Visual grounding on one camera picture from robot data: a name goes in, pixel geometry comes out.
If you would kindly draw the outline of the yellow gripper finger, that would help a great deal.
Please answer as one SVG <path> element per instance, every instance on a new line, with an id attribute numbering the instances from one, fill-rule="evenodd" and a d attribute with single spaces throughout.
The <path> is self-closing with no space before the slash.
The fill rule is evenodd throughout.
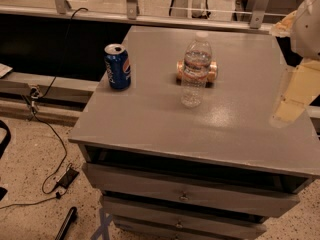
<path id="1" fill-rule="evenodd" d="M 320 61 L 303 59 L 284 73 L 284 85 L 276 102 L 274 119 L 293 123 L 320 95 Z"/>
<path id="2" fill-rule="evenodd" d="M 291 35 L 292 25 L 296 18 L 297 11 L 293 11 L 285 16 L 282 20 L 274 24 L 269 33 L 275 37 L 289 37 Z"/>

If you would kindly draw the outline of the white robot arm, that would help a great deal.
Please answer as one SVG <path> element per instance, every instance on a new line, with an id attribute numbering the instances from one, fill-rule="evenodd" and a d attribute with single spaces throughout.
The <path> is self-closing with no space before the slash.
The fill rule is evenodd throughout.
<path id="1" fill-rule="evenodd" d="M 295 122 L 320 95 L 320 0 L 304 0 L 269 33 L 289 37 L 291 51 L 302 57 L 297 66 L 282 75 L 271 121 L 283 127 Z"/>

